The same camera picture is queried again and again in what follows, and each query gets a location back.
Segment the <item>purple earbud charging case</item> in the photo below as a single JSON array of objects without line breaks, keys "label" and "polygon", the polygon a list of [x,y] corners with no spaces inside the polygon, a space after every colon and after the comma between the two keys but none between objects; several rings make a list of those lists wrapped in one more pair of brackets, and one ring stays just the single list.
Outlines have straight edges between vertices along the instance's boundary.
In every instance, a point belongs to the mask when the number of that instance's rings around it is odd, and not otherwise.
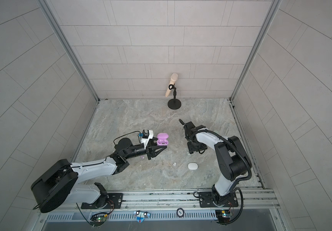
[{"label": "purple earbud charging case", "polygon": [[169,141],[168,141],[169,135],[167,133],[159,133],[157,135],[157,145],[158,146],[168,146]]}]

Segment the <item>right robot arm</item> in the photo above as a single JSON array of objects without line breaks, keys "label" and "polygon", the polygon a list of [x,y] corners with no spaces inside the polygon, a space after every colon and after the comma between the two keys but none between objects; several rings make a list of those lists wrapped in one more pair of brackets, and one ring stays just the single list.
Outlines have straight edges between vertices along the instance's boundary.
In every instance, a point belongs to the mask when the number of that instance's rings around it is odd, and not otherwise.
[{"label": "right robot arm", "polygon": [[216,153],[221,175],[212,186],[210,199],[217,207],[231,203],[239,182],[252,178],[252,163],[240,139],[236,136],[224,138],[203,125],[195,126],[193,122],[185,123],[181,119],[179,122],[190,154],[202,154],[208,147]]}]

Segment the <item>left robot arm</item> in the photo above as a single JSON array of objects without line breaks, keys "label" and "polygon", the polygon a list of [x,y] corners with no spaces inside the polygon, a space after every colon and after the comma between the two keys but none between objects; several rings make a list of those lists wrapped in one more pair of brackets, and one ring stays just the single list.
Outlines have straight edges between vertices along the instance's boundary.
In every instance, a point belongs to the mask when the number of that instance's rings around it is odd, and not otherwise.
[{"label": "left robot arm", "polygon": [[122,138],[115,151],[108,157],[91,162],[70,163],[61,159],[45,171],[31,185],[41,213],[48,213],[63,204],[86,203],[95,208],[107,205],[109,196],[100,183],[83,185],[83,182],[101,176],[119,174],[128,166],[128,159],[146,155],[148,159],[155,158],[167,146],[158,145],[158,139],[149,137],[139,144],[133,144],[129,138]]}]

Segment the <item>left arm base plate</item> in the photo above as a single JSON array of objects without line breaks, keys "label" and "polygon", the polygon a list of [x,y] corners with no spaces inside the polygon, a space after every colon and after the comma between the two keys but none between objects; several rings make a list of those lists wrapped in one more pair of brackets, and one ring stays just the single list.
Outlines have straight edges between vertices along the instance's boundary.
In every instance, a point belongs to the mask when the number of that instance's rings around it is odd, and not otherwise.
[{"label": "left arm base plate", "polygon": [[109,193],[106,197],[101,195],[94,203],[82,203],[81,209],[120,209],[122,200],[122,193]]}]

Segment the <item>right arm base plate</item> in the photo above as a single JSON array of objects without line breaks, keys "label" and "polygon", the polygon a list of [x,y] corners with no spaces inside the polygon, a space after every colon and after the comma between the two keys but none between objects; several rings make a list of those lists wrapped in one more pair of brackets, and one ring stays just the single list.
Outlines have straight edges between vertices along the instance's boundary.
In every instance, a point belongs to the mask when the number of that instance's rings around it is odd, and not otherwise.
[{"label": "right arm base plate", "polygon": [[199,199],[201,208],[236,208],[239,206],[236,193],[220,196],[218,193],[213,192],[194,192],[194,197]]}]

